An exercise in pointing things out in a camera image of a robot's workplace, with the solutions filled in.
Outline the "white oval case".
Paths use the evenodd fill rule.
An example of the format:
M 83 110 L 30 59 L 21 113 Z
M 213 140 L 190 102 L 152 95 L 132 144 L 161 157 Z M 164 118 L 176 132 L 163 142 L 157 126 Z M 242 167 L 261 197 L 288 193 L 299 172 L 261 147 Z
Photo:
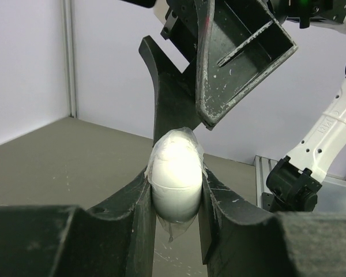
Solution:
M 185 233 L 197 216 L 204 175 L 204 150 L 190 128 L 172 129 L 153 146 L 144 176 L 169 242 Z

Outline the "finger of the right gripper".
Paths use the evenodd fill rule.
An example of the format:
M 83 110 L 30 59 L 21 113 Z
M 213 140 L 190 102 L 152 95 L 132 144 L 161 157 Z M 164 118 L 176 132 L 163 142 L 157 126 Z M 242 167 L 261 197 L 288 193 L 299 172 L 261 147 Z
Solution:
M 196 60 L 180 72 L 151 36 L 142 39 L 138 51 L 153 81 L 153 142 L 172 129 L 194 130 L 201 123 L 195 106 Z
M 297 50 L 263 1 L 196 1 L 195 104 L 213 129 Z

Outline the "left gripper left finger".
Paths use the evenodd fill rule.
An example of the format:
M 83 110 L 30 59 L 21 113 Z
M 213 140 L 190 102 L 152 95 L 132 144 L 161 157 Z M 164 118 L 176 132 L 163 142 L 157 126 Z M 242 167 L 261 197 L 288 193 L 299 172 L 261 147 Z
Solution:
M 0 206 L 0 276 L 151 276 L 155 230 L 143 173 L 90 209 Z

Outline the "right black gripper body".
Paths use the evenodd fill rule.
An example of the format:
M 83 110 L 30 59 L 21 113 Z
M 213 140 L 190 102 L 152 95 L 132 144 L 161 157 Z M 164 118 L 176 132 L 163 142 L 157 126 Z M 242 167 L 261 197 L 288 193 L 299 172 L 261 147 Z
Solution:
M 209 68 L 268 68 L 280 58 L 280 26 L 263 1 L 168 1 L 164 36 Z

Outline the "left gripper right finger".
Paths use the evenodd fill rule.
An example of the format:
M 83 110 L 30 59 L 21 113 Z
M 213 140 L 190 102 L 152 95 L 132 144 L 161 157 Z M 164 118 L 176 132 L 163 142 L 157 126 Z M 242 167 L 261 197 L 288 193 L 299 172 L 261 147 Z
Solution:
M 346 276 L 346 214 L 273 214 L 205 169 L 198 220 L 209 276 Z

